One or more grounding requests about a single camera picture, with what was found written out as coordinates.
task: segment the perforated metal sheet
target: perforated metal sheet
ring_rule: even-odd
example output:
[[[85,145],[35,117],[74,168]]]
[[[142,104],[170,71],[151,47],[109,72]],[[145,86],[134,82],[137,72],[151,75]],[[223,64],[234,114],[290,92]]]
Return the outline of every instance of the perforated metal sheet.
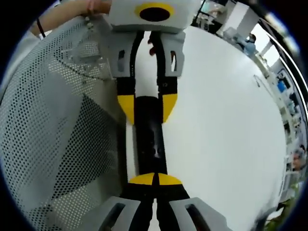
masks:
[[[80,17],[48,35],[9,83],[0,106],[1,169],[36,230],[73,230],[121,191],[125,119],[114,83],[102,80],[108,76],[99,36]]]

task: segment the person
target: person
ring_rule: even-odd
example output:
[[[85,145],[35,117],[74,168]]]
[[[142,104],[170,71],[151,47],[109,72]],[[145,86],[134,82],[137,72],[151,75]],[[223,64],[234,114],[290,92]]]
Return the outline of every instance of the person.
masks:
[[[208,12],[209,15],[214,13],[217,13],[217,16],[208,27],[208,32],[211,34],[216,34],[222,25],[225,24],[228,16],[228,9],[225,6],[221,6]]]
[[[74,0],[67,1],[48,9],[40,18],[41,29],[46,32],[61,26],[65,22],[79,16],[95,13],[108,14],[111,8],[110,1],[101,0]],[[40,42],[41,33],[37,22],[35,22],[18,43],[12,55],[0,86],[0,99],[19,64],[26,58],[32,49]]]
[[[111,2],[101,0],[74,0],[66,1],[49,9],[40,18],[40,24],[44,31],[53,30],[65,22],[79,16],[95,13],[108,14]],[[31,29],[31,33],[35,36],[40,34],[39,26],[35,22]]]
[[[241,37],[237,37],[236,43],[239,44],[242,47],[243,52],[250,57],[256,52],[256,40],[256,36],[250,33],[246,40]]]
[[[305,167],[304,151],[296,149],[293,155],[293,171],[300,171]]]

